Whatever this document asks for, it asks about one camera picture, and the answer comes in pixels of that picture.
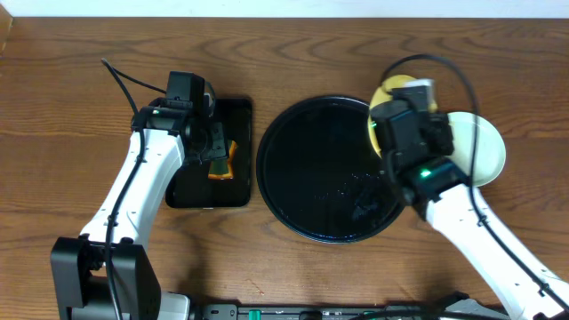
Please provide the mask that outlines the yellow plate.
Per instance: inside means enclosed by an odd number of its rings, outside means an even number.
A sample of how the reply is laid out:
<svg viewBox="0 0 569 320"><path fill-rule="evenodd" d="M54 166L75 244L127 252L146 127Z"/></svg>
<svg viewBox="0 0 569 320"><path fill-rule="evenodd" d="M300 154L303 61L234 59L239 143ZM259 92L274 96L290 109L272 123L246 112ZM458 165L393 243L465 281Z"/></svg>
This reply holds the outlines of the yellow plate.
<svg viewBox="0 0 569 320"><path fill-rule="evenodd" d="M428 78L415 78L408 75L395 75L389 76L386 80L381 81L381 85L374 92L369 111L381 103L393 100L389 94L393 89L416 87L416 86L427 86L428 87L428 112L434 113L438 109L438 105L435 101L434 86L435 82ZM372 120L372 116L368 116L367 120L367 130L369 134L369 140L371 142L374 152L381 156L381 146L378 142L375 130L375 122Z"/></svg>

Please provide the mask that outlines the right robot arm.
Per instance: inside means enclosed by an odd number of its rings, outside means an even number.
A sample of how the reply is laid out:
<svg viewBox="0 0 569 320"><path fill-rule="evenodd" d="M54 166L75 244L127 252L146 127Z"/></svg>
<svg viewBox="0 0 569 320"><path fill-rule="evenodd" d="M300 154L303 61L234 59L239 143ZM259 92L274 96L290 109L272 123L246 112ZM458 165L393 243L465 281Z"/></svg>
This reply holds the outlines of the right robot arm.
<svg viewBox="0 0 569 320"><path fill-rule="evenodd" d="M568 283L524 246L479 191L478 115L460 127L430 100L376 100L368 130L400 201L463 254L510 318L568 317Z"/></svg>

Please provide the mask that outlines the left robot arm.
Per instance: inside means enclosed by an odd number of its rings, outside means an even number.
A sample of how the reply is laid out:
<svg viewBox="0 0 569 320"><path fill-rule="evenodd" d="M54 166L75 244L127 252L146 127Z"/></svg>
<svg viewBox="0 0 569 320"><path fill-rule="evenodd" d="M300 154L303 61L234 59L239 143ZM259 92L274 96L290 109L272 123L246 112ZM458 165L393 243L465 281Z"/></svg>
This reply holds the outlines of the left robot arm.
<svg viewBox="0 0 569 320"><path fill-rule="evenodd" d="M190 317L190 298L161 289L147 248L175 173L228 157L224 125L197 107L161 99L133 116L127 156L100 209L79 236L60 237L52 248L60 318Z"/></svg>

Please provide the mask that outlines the orange sponge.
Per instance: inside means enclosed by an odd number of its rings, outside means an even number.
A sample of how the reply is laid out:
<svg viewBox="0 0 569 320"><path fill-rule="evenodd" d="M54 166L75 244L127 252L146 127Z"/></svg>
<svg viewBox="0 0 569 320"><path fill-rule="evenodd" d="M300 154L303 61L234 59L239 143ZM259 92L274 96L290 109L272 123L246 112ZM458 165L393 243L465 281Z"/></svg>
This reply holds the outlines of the orange sponge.
<svg viewBox="0 0 569 320"><path fill-rule="evenodd" d="M234 140L229 141L228 157L226 159L214 160L210 163L208 172L209 180L233 180L235 177L232 161L235 157L238 145Z"/></svg>

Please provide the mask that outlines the light green plate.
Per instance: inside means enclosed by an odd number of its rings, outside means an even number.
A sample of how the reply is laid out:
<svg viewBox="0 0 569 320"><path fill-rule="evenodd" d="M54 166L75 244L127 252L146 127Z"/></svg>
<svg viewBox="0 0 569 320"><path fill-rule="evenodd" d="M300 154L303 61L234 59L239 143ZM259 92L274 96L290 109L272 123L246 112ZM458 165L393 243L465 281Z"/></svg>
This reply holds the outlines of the light green plate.
<svg viewBox="0 0 569 320"><path fill-rule="evenodd" d="M474 131L477 130L477 152L473 185L482 187L495 180L506 163L506 147L499 131L481 116L474 120L469 112L448 114L453 131L453 153L448 158L470 175Z"/></svg>

